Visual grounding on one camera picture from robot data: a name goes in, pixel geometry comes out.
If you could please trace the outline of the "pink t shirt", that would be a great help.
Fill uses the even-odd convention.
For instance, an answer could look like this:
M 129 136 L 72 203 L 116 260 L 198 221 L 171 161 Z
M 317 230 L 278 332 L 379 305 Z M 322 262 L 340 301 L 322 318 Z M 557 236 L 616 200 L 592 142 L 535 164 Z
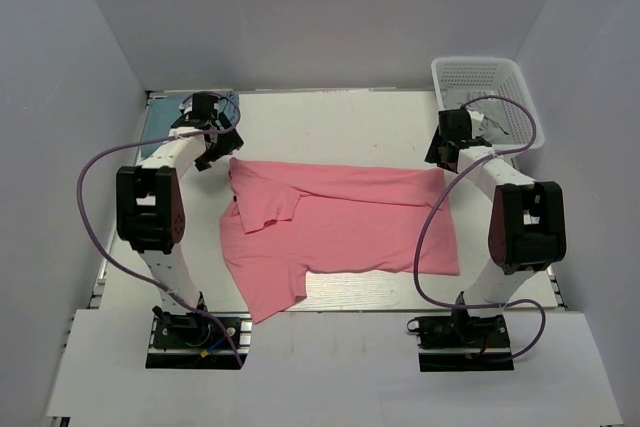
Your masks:
M 399 169 L 233 158 L 232 200 L 220 218 L 222 255 L 253 320 L 307 296 L 308 273 L 460 272 L 439 168 Z

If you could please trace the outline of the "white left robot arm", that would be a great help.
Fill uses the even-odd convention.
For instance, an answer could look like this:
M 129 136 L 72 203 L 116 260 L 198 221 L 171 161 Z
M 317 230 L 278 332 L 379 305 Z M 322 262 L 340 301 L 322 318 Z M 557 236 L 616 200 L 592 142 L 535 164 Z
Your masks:
M 199 346 L 209 339 L 212 324 L 195 312 L 206 303 L 181 247 L 186 213 L 180 181 L 191 167 L 204 171 L 244 141 L 237 131 L 239 106 L 229 94 L 192 93 L 179 112 L 167 139 L 137 165 L 117 171 L 116 227 L 119 238 L 145 262 L 160 292 L 154 312 L 181 316 L 177 334 L 188 345 Z

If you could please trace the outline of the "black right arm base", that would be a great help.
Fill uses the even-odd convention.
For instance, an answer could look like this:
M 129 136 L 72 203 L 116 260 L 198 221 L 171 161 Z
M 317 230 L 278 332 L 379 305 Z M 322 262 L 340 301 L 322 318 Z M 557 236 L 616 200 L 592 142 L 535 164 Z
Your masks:
M 407 331 L 417 337 L 423 373 L 512 371 L 511 342 L 503 315 L 472 317 L 466 310 L 414 317 Z

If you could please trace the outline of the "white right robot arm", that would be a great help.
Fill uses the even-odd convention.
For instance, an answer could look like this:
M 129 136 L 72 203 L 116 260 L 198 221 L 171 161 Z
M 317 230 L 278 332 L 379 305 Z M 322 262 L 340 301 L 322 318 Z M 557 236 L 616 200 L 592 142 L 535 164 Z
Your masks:
M 436 201 L 422 227 L 418 243 L 453 188 L 471 181 L 492 201 L 488 231 L 489 260 L 471 287 L 453 304 L 429 299 L 434 305 L 465 311 L 453 318 L 451 331 L 461 344 L 472 346 L 484 338 L 484 317 L 499 314 L 516 302 L 512 296 L 527 280 L 562 260 L 567 251 L 564 197 L 560 185 L 537 181 L 513 167 L 509 159 L 533 146 L 537 127 L 533 116 L 531 137 L 521 146 L 495 149 L 473 135 L 474 121 L 464 107 L 438 113 L 438 128 L 426 160 L 456 177 Z

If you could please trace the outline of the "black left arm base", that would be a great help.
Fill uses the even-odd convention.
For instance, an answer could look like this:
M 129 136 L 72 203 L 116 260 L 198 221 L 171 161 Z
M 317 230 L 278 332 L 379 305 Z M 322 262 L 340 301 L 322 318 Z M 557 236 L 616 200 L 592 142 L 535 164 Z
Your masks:
M 213 320 L 193 313 L 174 315 L 153 308 L 154 320 L 145 368 L 165 370 L 240 370 L 249 352 L 253 322 L 248 313 L 222 313 Z

